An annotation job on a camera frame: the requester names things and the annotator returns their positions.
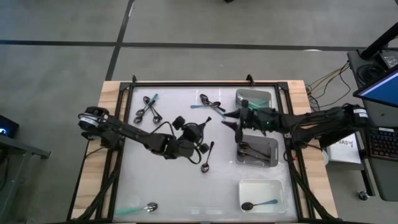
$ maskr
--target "black metal frame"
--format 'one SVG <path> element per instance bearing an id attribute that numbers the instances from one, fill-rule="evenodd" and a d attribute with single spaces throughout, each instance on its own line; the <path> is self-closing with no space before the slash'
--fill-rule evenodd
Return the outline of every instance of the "black metal frame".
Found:
<path id="1" fill-rule="evenodd" d="M 127 103 L 126 103 L 126 109 L 124 112 L 124 122 L 128 122 L 129 118 L 129 111 L 131 107 L 131 98 L 132 98 L 132 92 L 134 88 L 137 87 L 157 87 L 157 86 L 270 86 L 274 87 L 276 97 L 277 97 L 277 105 L 279 108 L 279 111 L 281 113 L 284 113 L 284 107 L 282 105 L 282 98 L 280 95 L 280 91 L 283 91 L 286 97 L 286 102 L 287 102 L 287 112 L 288 114 L 293 114 L 293 107 L 292 107 L 292 102 L 290 99 L 290 93 L 289 93 L 289 87 L 286 82 L 267 82 L 267 83 L 258 83 L 254 82 L 252 77 L 248 75 L 247 79 L 248 81 L 241 81 L 241 82 L 228 82 L 228 81 L 223 81 L 223 82 L 137 82 L 137 79 L 135 76 L 133 76 L 133 81 L 132 82 L 122 82 L 119 87 L 119 95 L 118 95 L 118 101 L 116 103 L 116 110 L 115 110 L 115 116 L 119 116 L 120 110 L 121 110 L 121 103 L 123 100 L 123 94 L 125 91 L 128 91 L 128 97 L 127 97 Z M 284 136 L 284 141 L 285 145 L 288 145 L 288 139 Z M 118 155 L 116 158 L 116 164 L 113 169 L 113 173 L 119 172 L 121 168 L 121 161 L 123 158 L 123 147 L 118 149 Z M 108 191 L 108 188 L 106 186 L 109 186 L 109 172 L 110 172 L 110 161 L 112 159 L 113 151 L 109 150 L 106 156 L 106 162 L 105 162 L 105 167 L 104 167 L 104 172 L 103 172 L 103 180 L 101 182 L 101 191 L 103 192 L 103 195 L 106 191 Z M 292 155 L 291 153 L 287 153 L 288 160 L 292 161 Z M 298 164 L 300 166 L 300 175 L 303 179 L 303 181 L 306 183 L 308 186 L 308 179 L 307 179 L 307 173 L 305 170 L 305 164 L 304 164 L 304 159 L 302 152 L 300 150 L 297 150 L 297 159 L 298 159 Z M 80 169 L 79 173 L 79 179 L 78 182 L 76 183 L 75 187 L 75 193 L 73 195 L 73 200 L 70 205 L 69 213 L 67 216 L 67 221 L 66 223 L 96 223 L 96 222 L 109 222 L 111 223 L 113 221 L 113 214 L 114 214 L 114 206 L 116 202 L 116 194 L 118 191 L 118 181 L 119 177 L 117 176 L 113 183 L 112 191 L 111 191 L 111 199 L 109 203 L 109 210 L 108 210 L 108 216 L 106 218 L 102 217 L 102 211 L 103 211 L 103 198 L 99 200 L 99 204 L 96 208 L 96 214 L 95 214 L 95 219 L 89 220 L 89 219 L 83 219 L 83 220 L 71 220 L 72 216 L 72 211 L 73 211 L 73 206 L 75 204 L 75 198 L 78 190 L 78 186 L 80 183 L 80 177 L 81 177 L 81 172 L 83 171 L 83 166 L 84 166 L 84 161 L 82 163 L 82 167 Z M 292 177 L 292 169 L 294 168 L 294 165 L 292 163 L 289 163 L 289 172 L 290 172 L 290 180 L 292 183 L 292 190 L 293 190 L 293 195 L 294 195 L 294 202 L 295 202 L 295 208 L 296 208 L 296 213 L 297 213 L 297 218 L 298 221 L 303 220 L 303 211 L 302 211 L 302 206 L 300 203 L 300 195 L 299 195 L 299 187 L 297 185 L 297 182 L 295 179 Z M 309 219 L 313 220 L 315 219 L 315 214 L 314 214 L 314 209 L 312 204 L 310 203 L 309 199 L 307 199 L 307 208 L 308 208 L 308 214 L 309 214 Z"/>

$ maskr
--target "keyboard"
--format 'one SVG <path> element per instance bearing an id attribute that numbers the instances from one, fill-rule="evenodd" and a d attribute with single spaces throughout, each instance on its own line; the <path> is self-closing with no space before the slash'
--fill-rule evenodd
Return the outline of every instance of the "keyboard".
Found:
<path id="1" fill-rule="evenodd" d="M 398 161 L 398 133 L 372 129 L 369 132 L 371 157 Z"/>

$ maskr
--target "teal handle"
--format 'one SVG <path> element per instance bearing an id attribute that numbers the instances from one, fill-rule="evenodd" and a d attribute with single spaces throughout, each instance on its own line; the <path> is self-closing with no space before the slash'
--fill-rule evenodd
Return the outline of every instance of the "teal handle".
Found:
<path id="1" fill-rule="evenodd" d="M 191 108 L 195 109 L 195 108 L 201 108 L 201 107 L 205 107 L 205 106 L 207 106 L 207 105 L 191 105 Z"/>
<path id="2" fill-rule="evenodd" d="M 222 117 L 224 116 L 224 113 L 218 109 L 218 108 L 213 108 L 219 115 L 221 115 Z"/>
<path id="3" fill-rule="evenodd" d="M 116 215 L 127 215 L 133 212 L 138 212 L 139 210 L 142 210 L 142 208 L 130 208 L 130 209 L 122 209 L 116 211 Z"/>
<path id="4" fill-rule="evenodd" d="M 273 199 L 273 200 L 270 200 L 268 202 L 260 203 L 260 204 L 257 204 L 257 205 L 272 205 L 272 204 L 276 204 L 276 203 L 278 203 L 278 200 Z"/>
<path id="5" fill-rule="evenodd" d="M 156 100 L 157 96 L 158 96 L 158 94 L 156 93 L 156 94 L 154 95 L 154 97 L 152 97 L 152 99 L 150 99 L 150 101 L 148 102 L 148 104 L 149 104 L 149 103 L 152 103 L 154 100 Z"/>
<path id="6" fill-rule="evenodd" d="M 259 109 L 259 108 L 264 108 L 266 106 L 267 106 L 267 104 L 266 104 L 265 101 L 262 101 L 260 103 L 251 103 L 251 102 L 249 102 L 249 108 L 250 109 Z"/>

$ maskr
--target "plastic container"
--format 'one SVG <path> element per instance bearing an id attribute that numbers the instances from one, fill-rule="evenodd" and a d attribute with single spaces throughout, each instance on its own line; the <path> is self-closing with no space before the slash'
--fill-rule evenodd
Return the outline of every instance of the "plastic container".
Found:
<path id="1" fill-rule="evenodd" d="M 286 202 L 282 182 L 279 180 L 241 180 L 239 183 L 239 207 L 245 202 L 253 204 L 270 200 L 278 200 L 277 204 L 257 205 L 244 213 L 284 213 Z"/>

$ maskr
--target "white paper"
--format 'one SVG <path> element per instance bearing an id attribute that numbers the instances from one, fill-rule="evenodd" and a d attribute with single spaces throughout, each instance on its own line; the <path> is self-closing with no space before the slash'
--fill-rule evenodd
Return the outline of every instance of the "white paper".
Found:
<path id="1" fill-rule="evenodd" d="M 356 136 L 352 134 L 327 147 L 329 161 L 351 162 L 360 164 Z"/>

